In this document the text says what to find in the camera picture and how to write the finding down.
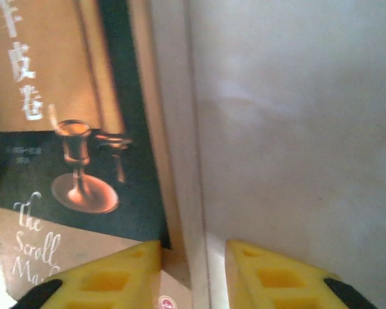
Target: black rubber tip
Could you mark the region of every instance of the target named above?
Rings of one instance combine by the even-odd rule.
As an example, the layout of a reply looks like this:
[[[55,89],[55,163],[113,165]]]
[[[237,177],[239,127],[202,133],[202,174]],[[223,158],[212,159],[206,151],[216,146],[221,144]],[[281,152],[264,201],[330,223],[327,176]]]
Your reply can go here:
[[[37,285],[28,291],[11,309],[39,309],[62,286],[63,281],[54,279]]]
[[[326,278],[324,282],[349,309],[377,309],[353,286],[333,278]]]

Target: chinese characters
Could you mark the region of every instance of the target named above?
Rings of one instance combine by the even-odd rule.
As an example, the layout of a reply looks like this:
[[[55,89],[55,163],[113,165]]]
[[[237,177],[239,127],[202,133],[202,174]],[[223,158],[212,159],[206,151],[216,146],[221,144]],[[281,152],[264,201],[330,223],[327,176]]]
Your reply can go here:
[[[17,156],[16,164],[24,165],[29,164],[30,160],[34,156],[41,155],[40,147],[7,147],[6,152],[8,154]]]
[[[14,0],[0,0],[0,8],[6,21],[8,34],[11,39],[17,37],[16,22],[22,21],[18,15],[19,9],[12,5]],[[13,42],[13,48],[8,50],[10,64],[13,69],[13,78],[16,83],[27,82],[36,78],[36,72],[30,70],[30,58],[27,56],[30,47],[19,41]],[[22,96],[24,115],[27,121],[36,121],[43,118],[43,102],[39,91],[31,84],[25,84],[19,88]]]

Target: tan book cover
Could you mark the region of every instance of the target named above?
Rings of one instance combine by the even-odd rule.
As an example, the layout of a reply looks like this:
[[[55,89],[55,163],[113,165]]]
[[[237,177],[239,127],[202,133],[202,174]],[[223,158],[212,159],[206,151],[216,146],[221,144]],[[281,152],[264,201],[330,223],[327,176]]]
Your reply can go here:
[[[134,43],[134,19],[149,17],[130,2],[0,0],[0,265],[14,299],[159,239],[158,308],[191,306],[166,145],[150,126],[163,116],[147,112],[157,100]]]

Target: red logo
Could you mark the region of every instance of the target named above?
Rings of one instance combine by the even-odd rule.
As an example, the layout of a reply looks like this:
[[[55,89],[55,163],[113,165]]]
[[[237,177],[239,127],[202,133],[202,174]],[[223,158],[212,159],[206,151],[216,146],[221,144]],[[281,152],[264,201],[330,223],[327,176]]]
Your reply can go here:
[[[160,296],[159,307],[160,309],[178,309],[174,300],[169,296]]]

